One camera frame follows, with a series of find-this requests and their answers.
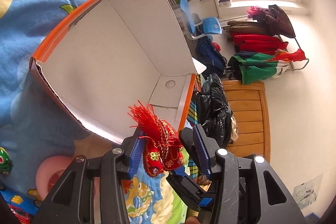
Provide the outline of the pink round toy case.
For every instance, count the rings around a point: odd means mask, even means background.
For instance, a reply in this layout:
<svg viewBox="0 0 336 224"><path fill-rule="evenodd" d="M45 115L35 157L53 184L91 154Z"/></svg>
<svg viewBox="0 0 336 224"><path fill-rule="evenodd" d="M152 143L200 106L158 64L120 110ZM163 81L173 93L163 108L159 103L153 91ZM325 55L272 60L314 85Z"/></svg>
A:
<svg viewBox="0 0 336 224"><path fill-rule="evenodd" d="M35 183L39 196L44 200L57 180L72 162L72 157L52 156L45 159L37 170Z"/></svg>

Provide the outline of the red embroidered tassel pouch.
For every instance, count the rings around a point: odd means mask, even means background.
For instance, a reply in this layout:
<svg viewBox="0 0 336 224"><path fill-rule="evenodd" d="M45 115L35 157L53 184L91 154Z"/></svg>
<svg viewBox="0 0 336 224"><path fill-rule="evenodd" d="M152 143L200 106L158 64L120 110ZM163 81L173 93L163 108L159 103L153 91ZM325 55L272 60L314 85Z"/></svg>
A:
<svg viewBox="0 0 336 224"><path fill-rule="evenodd" d="M130 106L129 115L142 131L140 139L145 141L143 166L150 177L164 171L176 170L183 165L183 145L176 130L166 120L159 118L153 106L147 103Z"/></svg>

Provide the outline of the blue red toy car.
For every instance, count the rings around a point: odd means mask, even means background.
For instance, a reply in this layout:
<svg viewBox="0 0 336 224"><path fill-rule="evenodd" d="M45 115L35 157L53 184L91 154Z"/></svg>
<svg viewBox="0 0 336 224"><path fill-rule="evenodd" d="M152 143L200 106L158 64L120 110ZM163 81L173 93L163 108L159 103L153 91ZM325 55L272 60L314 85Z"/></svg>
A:
<svg viewBox="0 0 336 224"><path fill-rule="evenodd" d="M41 201L20 196L9 189L2 189L1 195L20 223L32 223L34 216L41 205Z"/></svg>

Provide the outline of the green tin frog toy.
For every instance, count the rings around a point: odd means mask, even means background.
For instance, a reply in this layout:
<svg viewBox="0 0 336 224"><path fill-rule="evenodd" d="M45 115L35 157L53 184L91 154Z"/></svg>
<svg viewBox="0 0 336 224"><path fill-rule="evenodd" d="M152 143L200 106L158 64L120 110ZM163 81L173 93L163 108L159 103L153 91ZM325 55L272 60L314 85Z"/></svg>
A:
<svg viewBox="0 0 336 224"><path fill-rule="evenodd" d="M10 174L13 168L13 162L10 159L7 151L4 148L0 148L0 171L1 174Z"/></svg>

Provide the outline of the wooden headboard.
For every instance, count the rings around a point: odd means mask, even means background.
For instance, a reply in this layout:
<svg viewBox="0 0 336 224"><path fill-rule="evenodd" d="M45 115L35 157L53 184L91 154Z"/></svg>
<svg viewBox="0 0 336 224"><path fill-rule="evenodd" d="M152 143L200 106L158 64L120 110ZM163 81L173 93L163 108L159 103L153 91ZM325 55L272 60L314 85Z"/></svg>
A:
<svg viewBox="0 0 336 224"><path fill-rule="evenodd" d="M239 80L223 80L222 85L238 126L238 139L228 145L228 151L238 157L255 154L270 161L270 121L264 83L243 85Z"/></svg>

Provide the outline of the dark blue backpack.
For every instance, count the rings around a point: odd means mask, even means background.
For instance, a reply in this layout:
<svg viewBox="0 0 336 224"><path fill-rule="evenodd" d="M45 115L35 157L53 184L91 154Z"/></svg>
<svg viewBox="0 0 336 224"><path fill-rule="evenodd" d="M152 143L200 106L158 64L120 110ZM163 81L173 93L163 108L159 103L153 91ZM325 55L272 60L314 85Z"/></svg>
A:
<svg viewBox="0 0 336 224"><path fill-rule="evenodd" d="M219 77L225 75L227 60L214 47L207 36L197 41L196 54L197 60L206 66L206 70L202 73L204 78L209 77L213 73L216 73Z"/></svg>

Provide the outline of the orange cardboard shoe box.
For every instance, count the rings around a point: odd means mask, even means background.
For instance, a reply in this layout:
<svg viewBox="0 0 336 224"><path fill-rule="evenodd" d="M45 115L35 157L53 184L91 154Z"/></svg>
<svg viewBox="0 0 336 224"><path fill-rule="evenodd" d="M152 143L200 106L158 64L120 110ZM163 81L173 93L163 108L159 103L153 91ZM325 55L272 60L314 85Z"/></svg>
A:
<svg viewBox="0 0 336 224"><path fill-rule="evenodd" d="M30 72L83 129L114 143L133 134L139 102L183 128L197 74L168 0L86 1L38 46Z"/></svg>

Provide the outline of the red jacket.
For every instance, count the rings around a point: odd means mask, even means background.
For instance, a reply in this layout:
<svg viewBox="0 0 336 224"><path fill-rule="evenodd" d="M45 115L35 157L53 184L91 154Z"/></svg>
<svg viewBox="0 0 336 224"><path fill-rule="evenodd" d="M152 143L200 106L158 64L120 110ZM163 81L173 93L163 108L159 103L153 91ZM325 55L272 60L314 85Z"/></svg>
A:
<svg viewBox="0 0 336 224"><path fill-rule="evenodd" d="M275 55L278 50L286 50L288 42L269 35L244 34L233 32L231 34L237 52L257 52Z"/></svg>

